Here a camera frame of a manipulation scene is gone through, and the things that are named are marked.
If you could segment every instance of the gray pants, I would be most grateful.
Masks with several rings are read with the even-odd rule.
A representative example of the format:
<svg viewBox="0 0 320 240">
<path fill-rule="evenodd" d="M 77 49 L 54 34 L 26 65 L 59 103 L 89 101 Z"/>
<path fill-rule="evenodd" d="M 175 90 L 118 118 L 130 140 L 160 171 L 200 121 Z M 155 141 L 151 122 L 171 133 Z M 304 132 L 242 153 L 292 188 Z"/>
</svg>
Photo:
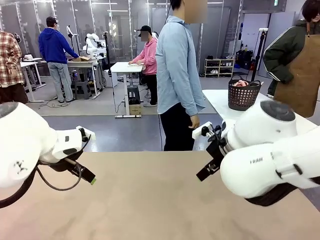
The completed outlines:
<svg viewBox="0 0 320 240">
<path fill-rule="evenodd" d="M 56 62 L 48 62 L 48 67 L 50 75 L 53 78 L 56 95 L 58 96 L 58 101 L 71 101 L 73 99 L 73 93 L 71 90 L 71 78 L 68 71 L 68 65 Z M 61 82 L 64 88 L 65 99 L 61 90 Z"/>
</svg>

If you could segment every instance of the pink cloth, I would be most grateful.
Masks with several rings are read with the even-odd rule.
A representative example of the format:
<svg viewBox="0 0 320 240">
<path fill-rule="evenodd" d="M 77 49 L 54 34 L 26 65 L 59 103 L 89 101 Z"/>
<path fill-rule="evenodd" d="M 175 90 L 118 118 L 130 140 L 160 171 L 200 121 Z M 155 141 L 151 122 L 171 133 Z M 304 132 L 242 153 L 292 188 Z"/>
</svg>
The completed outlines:
<svg viewBox="0 0 320 240">
<path fill-rule="evenodd" d="M 154 75 L 157 74 L 157 62 L 156 62 L 156 49 L 157 49 L 156 38 L 152 38 L 151 41 L 147 42 L 144 45 L 144 48 L 139 56 L 133 59 L 133 62 L 136 64 L 139 60 L 143 60 L 145 65 L 145 70 L 142 71 L 145 75 Z"/>
</svg>

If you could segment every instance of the sneaker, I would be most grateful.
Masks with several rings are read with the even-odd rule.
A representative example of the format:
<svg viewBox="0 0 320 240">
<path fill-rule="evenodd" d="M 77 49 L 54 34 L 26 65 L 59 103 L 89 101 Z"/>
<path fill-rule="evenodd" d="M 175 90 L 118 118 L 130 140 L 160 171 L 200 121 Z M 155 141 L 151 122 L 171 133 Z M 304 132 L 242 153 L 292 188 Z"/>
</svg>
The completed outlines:
<svg viewBox="0 0 320 240">
<path fill-rule="evenodd" d="M 75 98 L 72 98 L 72 100 L 70 100 L 70 101 L 65 101 L 66 103 L 71 103 L 71 102 L 73 102 L 74 100 L 76 100 Z"/>
<path fill-rule="evenodd" d="M 143 104 L 143 106 L 144 106 L 145 108 L 151 108 L 151 107 L 156 107 L 156 106 L 158 106 L 158 104 L 151 105 L 150 102 L 146 102 L 145 104 Z"/>
</svg>

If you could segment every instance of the brown apron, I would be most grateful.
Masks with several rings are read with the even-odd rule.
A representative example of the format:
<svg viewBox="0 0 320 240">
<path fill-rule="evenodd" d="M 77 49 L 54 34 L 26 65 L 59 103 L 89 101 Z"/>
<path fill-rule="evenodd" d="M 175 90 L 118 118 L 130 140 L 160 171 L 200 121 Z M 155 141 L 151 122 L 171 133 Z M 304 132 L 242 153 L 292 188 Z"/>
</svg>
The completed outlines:
<svg viewBox="0 0 320 240">
<path fill-rule="evenodd" d="M 274 100 L 289 105 L 304 118 L 312 117 L 320 86 L 320 35 L 306 35 L 303 50 L 288 67 L 294 79 L 277 84 Z"/>
</svg>

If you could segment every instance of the blue hoodie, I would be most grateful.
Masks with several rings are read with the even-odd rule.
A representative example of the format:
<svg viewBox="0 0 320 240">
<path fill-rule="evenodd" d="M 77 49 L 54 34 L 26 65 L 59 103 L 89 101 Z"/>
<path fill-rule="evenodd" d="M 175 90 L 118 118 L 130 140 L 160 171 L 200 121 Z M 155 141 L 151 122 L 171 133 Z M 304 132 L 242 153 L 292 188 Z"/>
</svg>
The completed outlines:
<svg viewBox="0 0 320 240">
<path fill-rule="evenodd" d="M 40 53 L 48 63 L 67 64 L 65 51 L 74 58 L 79 57 L 69 46 L 65 37 L 53 28 L 45 28 L 38 41 Z"/>
</svg>

